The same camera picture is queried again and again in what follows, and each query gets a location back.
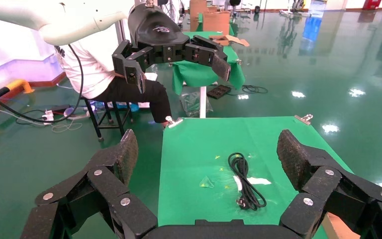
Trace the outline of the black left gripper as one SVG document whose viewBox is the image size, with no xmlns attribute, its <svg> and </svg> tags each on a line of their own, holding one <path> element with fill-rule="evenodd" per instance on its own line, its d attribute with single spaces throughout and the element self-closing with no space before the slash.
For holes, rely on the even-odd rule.
<svg viewBox="0 0 382 239">
<path fill-rule="evenodd" d="M 115 73 L 128 84 L 145 92 L 145 71 L 153 64 L 189 61 L 208 66 L 222 80 L 229 81 L 231 66 L 223 46 L 194 35 L 191 39 L 159 7 L 144 3 L 134 6 L 128 16 L 131 40 L 123 40 L 112 54 Z"/>
</svg>

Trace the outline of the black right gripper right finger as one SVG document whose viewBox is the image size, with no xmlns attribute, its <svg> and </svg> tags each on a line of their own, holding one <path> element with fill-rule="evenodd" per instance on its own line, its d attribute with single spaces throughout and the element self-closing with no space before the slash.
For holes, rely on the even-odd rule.
<svg viewBox="0 0 382 239">
<path fill-rule="evenodd" d="M 297 191 L 280 226 L 300 238 L 314 236 L 327 213 L 363 239 L 382 239 L 382 186 L 345 170 L 323 149 L 300 143 L 283 130 L 277 155 Z"/>
</svg>

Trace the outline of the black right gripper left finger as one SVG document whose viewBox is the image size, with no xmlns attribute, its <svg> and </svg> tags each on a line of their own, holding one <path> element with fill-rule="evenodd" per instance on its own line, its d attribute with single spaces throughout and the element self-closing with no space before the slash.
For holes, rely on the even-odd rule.
<svg viewBox="0 0 382 239">
<path fill-rule="evenodd" d="M 127 130 L 114 146 L 99 150 L 78 173 L 40 193 L 25 223 L 23 239 L 70 239 L 100 214 L 119 239 L 141 239 L 157 217 L 128 187 L 138 143 Z"/>
</svg>

